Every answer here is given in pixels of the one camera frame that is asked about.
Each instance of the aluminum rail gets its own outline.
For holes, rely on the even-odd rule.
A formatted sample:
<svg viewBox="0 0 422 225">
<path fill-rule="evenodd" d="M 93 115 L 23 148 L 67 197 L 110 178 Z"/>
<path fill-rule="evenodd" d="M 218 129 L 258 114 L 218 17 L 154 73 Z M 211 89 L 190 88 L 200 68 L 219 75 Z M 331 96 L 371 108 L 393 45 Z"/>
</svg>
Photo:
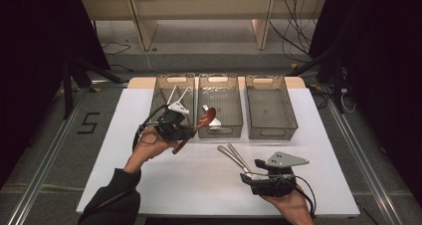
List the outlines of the aluminum rail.
<svg viewBox="0 0 422 225">
<path fill-rule="evenodd" d="M 322 87 L 322 90 L 326 93 L 330 93 L 330 90 L 327 86 Z M 348 124 L 344 114 L 340 114 L 338 112 L 332 101 L 328 102 L 328 107 L 331 110 L 331 113 L 334 116 L 334 119 L 337 122 L 338 127 L 340 128 L 341 133 L 343 134 L 354 159 L 356 160 L 360 172 L 362 173 L 363 178 L 365 179 L 366 184 L 368 185 L 369 190 L 375 199 L 375 202 L 378 204 L 378 207 L 384 216 L 385 221 L 390 225 L 404 224 L 398 214 L 397 209 L 395 208 L 393 201 L 382 185 L 380 179 L 376 175 L 376 172 L 370 164 L 369 159 L 363 152 L 359 141 L 354 136 L 353 130 Z"/>
<path fill-rule="evenodd" d="M 69 133 L 69 130 L 75 120 L 75 115 L 78 113 L 81 102 L 88 94 L 89 89 L 80 89 L 75 99 L 75 109 L 71 112 L 69 117 L 63 120 L 59 131 L 56 133 L 53 142 L 51 143 L 43 161 L 41 162 L 37 172 L 32 181 L 28 185 L 18 204 L 16 205 L 9 221 L 9 225 L 23 224 L 27 218 L 35 199 L 38 196 L 41 186 L 47 178 L 57 155 L 62 148 L 62 145 Z"/>
</svg>

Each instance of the clear plastic bin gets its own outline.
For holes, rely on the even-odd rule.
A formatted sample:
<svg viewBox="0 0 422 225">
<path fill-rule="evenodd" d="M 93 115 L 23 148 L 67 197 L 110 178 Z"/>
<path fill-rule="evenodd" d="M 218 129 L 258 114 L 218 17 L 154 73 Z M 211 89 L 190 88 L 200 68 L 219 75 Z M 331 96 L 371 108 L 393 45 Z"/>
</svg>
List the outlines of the clear plastic bin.
<svg viewBox="0 0 422 225">
<path fill-rule="evenodd" d="M 219 126 L 206 126 L 198 131 L 200 138 L 240 137 L 243 117 L 239 83 L 236 75 L 199 75 L 197 114 L 205 113 L 203 106 L 215 108 Z"/>
<path fill-rule="evenodd" d="M 168 103 L 168 99 L 176 87 L 174 94 L 169 104 L 172 104 L 180 99 L 183 106 L 189 110 L 189 114 L 186 114 L 186 119 L 182 122 L 183 125 L 194 126 L 195 123 L 195 75 L 194 74 L 167 74 L 158 75 L 155 81 L 154 94 L 152 96 L 152 104 L 150 113 L 154 112 L 157 108 Z M 157 121 L 158 117 L 162 115 L 162 112 L 157 113 L 152 117 L 151 121 Z"/>
<path fill-rule="evenodd" d="M 246 107 L 250 139 L 290 140 L 298 129 L 283 76 L 247 76 Z"/>
</svg>

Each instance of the utensil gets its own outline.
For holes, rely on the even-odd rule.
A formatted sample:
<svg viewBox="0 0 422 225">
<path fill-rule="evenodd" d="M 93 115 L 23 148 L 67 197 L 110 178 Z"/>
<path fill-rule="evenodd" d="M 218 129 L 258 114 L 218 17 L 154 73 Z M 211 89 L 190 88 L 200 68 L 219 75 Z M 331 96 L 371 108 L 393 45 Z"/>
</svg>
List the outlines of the utensil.
<svg viewBox="0 0 422 225">
<path fill-rule="evenodd" d="M 196 131 L 201 127 L 208 126 L 208 124 L 210 124 L 210 122 L 215 118 L 216 113 L 215 108 L 210 108 L 199 119 L 198 124 L 193 128 L 193 131 Z M 190 138 L 186 138 L 182 140 L 177 147 L 173 148 L 173 154 L 176 154 L 187 143 L 187 141 L 189 141 L 189 139 Z"/>
<path fill-rule="evenodd" d="M 208 106 L 206 106 L 206 105 L 204 105 L 204 106 L 202 106 L 204 109 L 205 109 L 205 111 L 208 111 Z M 210 122 L 210 124 L 209 124 L 209 126 L 210 126 L 210 129 L 219 129 L 220 127 L 218 127 L 218 126 L 221 126 L 221 121 L 220 120 L 218 120 L 218 118 L 214 118 L 211 122 Z"/>
<path fill-rule="evenodd" d="M 250 167 L 242 158 L 242 156 L 239 154 L 239 152 L 235 149 L 235 147 L 231 143 L 227 144 L 227 146 L 229 147 L 230 150 L 224 147 L 223 145 L 218 145 L 217 149 L 220 152 L 226 154 L 233 161 L 235 161 L 249 176 L 252 176 L 252 171 Z"/>
</svg>

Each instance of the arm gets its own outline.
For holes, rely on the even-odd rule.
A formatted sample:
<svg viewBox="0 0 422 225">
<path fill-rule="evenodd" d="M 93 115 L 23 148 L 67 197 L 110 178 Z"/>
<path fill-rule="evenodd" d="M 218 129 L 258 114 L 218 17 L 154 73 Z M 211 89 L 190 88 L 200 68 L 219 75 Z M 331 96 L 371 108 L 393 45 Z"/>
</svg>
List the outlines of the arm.
<svg viewBox="0 0 422 225">
<path fill-rule="evenodd" d="M 291 194 L 284 197 L 262 196 L 262 198 L 273 204 L 290 223 L 294 225 L 314 224 L 307 202 L 298 191 L 293 190 Z"/>
<path fill-rule="evenodd" d="M 155 128 L 147 127 L 127 160 L 124 169 L 115 169 L 108 186 L 100 188 L 84 210 L 79 224 L 133 224 L 140 205 L 136 185 L 140 168 L 150 158 L 159 155 L 176 141 L 161 138 Z"/>
</svg>

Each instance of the spoon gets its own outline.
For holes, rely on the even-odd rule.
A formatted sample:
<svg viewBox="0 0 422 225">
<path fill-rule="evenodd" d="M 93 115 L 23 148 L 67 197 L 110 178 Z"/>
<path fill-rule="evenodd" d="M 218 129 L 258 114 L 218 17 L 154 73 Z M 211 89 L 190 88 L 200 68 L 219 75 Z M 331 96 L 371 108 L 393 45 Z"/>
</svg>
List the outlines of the spoon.
<svg viewBox="0 0 422 225">
<path fill-rule="evenodd" d="M 202 117 L 199 119 L 199 122 L 193 128 L 193 131 L 196 131 L 201 127 L 208 126 L 208 124 L 210 124 L 210 122 L 215 118 L 216 113 L 217 112 L 215 111 L 215 108 L 208 109 L 208 111 L 205 112 L 205 114 L 203 114 Z M 179 143 L 177 147 L 173 148 L 173 154 L 176 154 L 187 143 L 187 141 L 189 141 L 189 139 L 190 138 L 184 139 Z"/>
</svg>

